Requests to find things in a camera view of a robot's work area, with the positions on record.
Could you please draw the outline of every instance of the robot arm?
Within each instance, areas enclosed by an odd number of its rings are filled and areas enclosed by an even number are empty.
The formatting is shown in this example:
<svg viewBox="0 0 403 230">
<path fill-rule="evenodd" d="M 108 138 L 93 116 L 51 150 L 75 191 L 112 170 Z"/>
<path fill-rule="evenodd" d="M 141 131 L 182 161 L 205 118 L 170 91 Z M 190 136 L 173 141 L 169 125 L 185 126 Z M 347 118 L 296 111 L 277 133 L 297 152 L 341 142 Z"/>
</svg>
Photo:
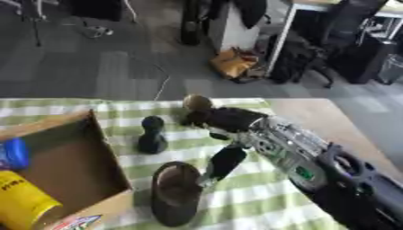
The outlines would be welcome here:
<svg viewBox="0 0 403 230">
<path fill-rule="evenodd" d="M 289 121 L 238 108 L 191 112 L 188 123 L 231 139 L 199 178 L 202 187 L 223 180 L 253 147 L 340 224 L 350 229 L 403 229 L 403 187 L 370 163 Z"/>
</svg>

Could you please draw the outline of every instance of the printed label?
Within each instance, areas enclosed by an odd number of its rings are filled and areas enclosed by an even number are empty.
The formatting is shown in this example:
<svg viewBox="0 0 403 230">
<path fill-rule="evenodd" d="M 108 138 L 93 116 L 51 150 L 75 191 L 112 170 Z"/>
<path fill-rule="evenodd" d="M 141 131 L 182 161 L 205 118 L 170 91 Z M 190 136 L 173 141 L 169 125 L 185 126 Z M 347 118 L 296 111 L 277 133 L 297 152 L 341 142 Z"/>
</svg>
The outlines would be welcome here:
<svg viewBox="0 0 403 230">
<path fill-rule="evenodd" d="M 97 219 L 101 218 L 101 216 L 102 215 L 70 219 L 55 226 L 53 230 L 83 230 L 90 226 Z"/>
<path fill-rule="evenodd" d="M 18 184 L 20 184 L 20 183 L 24 183 L 23 179 L 20 179 L 20 180 L 12 180 L 12 181 L 9 181 L 9 182 L 7 182 L 7 183 L 4 183 L 4 184 L 1 185 L 1 188 L 2 188 L 2 190 L 9 190 L 9 189 L 11 189 L 13 186 L 18 185 Z"/>
</svg>

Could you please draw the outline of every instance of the trash bin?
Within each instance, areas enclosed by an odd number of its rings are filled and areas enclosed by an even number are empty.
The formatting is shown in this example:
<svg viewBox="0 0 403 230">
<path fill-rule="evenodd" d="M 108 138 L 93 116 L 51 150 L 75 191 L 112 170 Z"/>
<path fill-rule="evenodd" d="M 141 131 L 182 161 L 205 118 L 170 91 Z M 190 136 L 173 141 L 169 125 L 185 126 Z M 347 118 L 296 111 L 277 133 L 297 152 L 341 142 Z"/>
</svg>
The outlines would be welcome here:
<svg viewBox="0 0 403 230">
<path fill-rule="evenodd" d="M 383 62 L 377 80 L 382 84 L 393 84 L 403 76 L 403 57 L 398 54 L 389 54 Z"/>
<path fill-rule="evenodd" d="M 184 45 L 197 46 L 200 43 L 202 35 L 200 10 L 200 1 L 184 0 L 181 23 L 181 42 Z"/>
</svg>

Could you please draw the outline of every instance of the brown bag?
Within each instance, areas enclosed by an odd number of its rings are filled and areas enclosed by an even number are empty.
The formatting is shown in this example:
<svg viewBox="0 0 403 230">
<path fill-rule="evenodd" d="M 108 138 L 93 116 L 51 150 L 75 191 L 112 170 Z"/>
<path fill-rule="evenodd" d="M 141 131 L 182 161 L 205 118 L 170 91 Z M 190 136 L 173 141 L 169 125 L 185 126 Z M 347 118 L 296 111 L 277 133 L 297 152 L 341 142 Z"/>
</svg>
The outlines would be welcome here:
<svg viewBox="0 0 403 230">
<path fill-rule="evenodd" d="M 258 57 L 252 52 L 232 48 L 220 52 L 210 62 L 222 75 L 234 79 L 241 77 L 254 66 L 258 62 Z"/>
</svg>

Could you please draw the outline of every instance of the brown cup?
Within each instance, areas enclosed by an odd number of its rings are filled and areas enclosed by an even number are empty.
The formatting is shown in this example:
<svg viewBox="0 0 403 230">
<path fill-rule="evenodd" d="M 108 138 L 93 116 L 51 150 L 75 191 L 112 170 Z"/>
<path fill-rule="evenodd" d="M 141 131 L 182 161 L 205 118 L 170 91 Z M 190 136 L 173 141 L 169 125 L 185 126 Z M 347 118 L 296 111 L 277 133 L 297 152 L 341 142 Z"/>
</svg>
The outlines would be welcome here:
<svg viewBox="0 0 403 230">
<path fill-rule="evenodd" d="M 207 111 L 213 108 L 212 101 L 204 96 L 189 94 L 184 98 L 184 108 L 191 111 Z"/>
<path fill-rule="evenodd" d="M 153 176 L 151 210 L 162 225 L 182 226 L 196 215 L 202 188 L 196 184 L 199 171 L 192 165 L 170 162 Z"/>
</svg>

